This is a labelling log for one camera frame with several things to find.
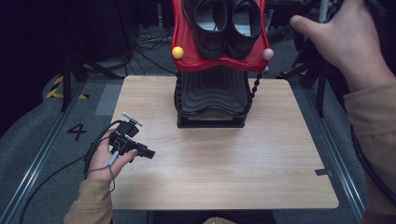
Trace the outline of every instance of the human hand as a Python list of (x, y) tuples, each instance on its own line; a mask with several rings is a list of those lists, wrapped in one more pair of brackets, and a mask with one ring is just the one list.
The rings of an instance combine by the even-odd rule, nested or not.
[(133, 160), (134, 157), (137, 155), (137, 150), (133, 149), (127, 153), (124, 153), (122, 156), (116, 158), (116, 160), (110, 166), (113, 175), (110, 173), (107, 166), (113, 154), (109, 150), (108, 137), (114, 131), (115, 130), (109, 130), (103, 135), (101, 143), (99, 144), (98, 148), (96, 149), (95, 153), (92, 156), (90, 169), (89, 169), (90, 171), (88, 172), (87, 179), (113, 180), (113, 178), (116, 178), (119, 175), (122, 167), (129, 161)]
[(395, 79), (381, 54), (375, 23), (363, 0), (345, 0), (328, 23), (293, 16), (290, 25), (307, 36), (325, 60), (358, 91)]

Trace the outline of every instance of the yellow ball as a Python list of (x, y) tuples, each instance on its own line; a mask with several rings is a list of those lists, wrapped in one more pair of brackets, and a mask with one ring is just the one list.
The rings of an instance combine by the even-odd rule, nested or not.
[(181, 59), (184, 55), (184, 49), (181, 47), (174, 47), (172, 49), (172, 56), (176, 59)]

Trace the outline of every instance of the gray carpet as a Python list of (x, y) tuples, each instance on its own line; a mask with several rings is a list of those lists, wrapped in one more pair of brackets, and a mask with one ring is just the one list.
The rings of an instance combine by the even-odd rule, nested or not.
[[(292, 42), (278, 44), (273, 46), (273, 49), (276, 56), (270, 62), (269, 72), (264, 74), (264, 78), (275, 78), (279, 72), (289, 71), (297, 55)], [(156, 64), (140, 54), (135, 53), (134, 55), (135, 58), (131, 61), (131, 66), (122, 67), (114, 72), (123, 76), (174, 75), (172, 72), (175, 71), (175, 67), (170, 58), (170, 44), (165, 44), (159, 49), (144, 51), (144, 55)], [(101, 62), (101, 64), (109, 65), (116, 61), (108, 60)], [(52, 83), (53, 80), (43, 90), (43, 95), (48, 92)], [(53, 172), (85, 154), (91, 142), (110, 122), (115, 103), (120, 94), (120, 87), (120, 80), (109, 80), (101, 74), (91, 73), (90, 79), (80, 92), (89, 94), (89, 99), (76, 100), (69, 113), (63, 117), (64, 122), (51, 143), (49, 155), (45, 158), (44, 165), (37, 171), (36, 181), (31, 186), (32, 188), (27, 190), (29, 193), (32, 193), (33, 189)], [(334, 162), (332, 152), (329, 149), (328, 139), (320, 126), (321, 122), (327, 125), (333, 141), (340, 149), (343, 162), (351, 175), (351, 181), (356, 185), (356, 190), (365, 203), (364, 179), (351, 146), (346, 114), (336, 102), (329, 87), (326, 88), (325, 95), (325, 118), (319, 119), (319, 121), (316, 119), (318, 117), (317, 112), (309, 104), (309, 98), (306, 97), (307, 92), (315, 95), (315, 87), (312, 90), (302, 90), (299, 86), (293, 85), (293, 91), (323, 164), (332, 172), (330, 180), (340, 205), (336, 209), (276, 210), (276, 220), (279, 224), (359, 223), (359, 218), (356, 217), (356, 212), (346, 193), (344, 183), (337, 173), (338, 168), (334, 166), (336, 162)], [(0, 211), (2, 213), (7, 210), (8, 203), (18, 190), (22, 178), (37, 153), (40, 152), (43, 143), (46, 142), (56, 119), (62, 115), (60, 113), (61, 106), (62, 99), (46, 98), (42, 105), (21, 118), (0, 139), (0, 148), (4, 148), (4, 150), (0, 150), (0, 162), (2, 164), (0, 168), (0, 190), (2, 191)], [(77, 135), (68, 131), (79, 124), (80, 126), (83, 125), (83, 130), (87, 132), (82, 133), (77, 140)], [(64, 214), (77, 195), (79, 182), (83, 179), (83, 164), (83, 161), (78, 161), (47, 182), (30, 202), (23, 223), (62, 223)], [(1, 223), (17, 223), (20, 213), (21, 210), (16, 211), (9, 222), (2, 220)], [(115, 211), (115, 220), (117, 223), (146, 223), (147, 215), (147, 211), (118, 210)]]

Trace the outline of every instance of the wooden surface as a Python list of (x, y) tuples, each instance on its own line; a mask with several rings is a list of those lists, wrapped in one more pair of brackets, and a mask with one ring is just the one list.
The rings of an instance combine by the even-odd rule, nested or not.
[(241, 129), (179, 129), (175, 86), (175, 77), (125, 78), (113, 120), (125, 111), (142, 122), (134, 140), (156, 154), (123, 168), (114, 209), (338, 206), (287, 81), (262, 79)]

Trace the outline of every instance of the small ball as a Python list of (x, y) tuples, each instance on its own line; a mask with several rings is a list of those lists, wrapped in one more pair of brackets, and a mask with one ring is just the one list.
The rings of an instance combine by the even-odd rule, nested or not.
[(181, 59), (184, 55), (184, 49), (181, 47), (174, 47), (172, 49), (172, 56), (176, 59)]
[(270, 61), (274, 57), (274, 51), (272, 49), (265, 49), (262, 52), (262, 58), (266, 61)]

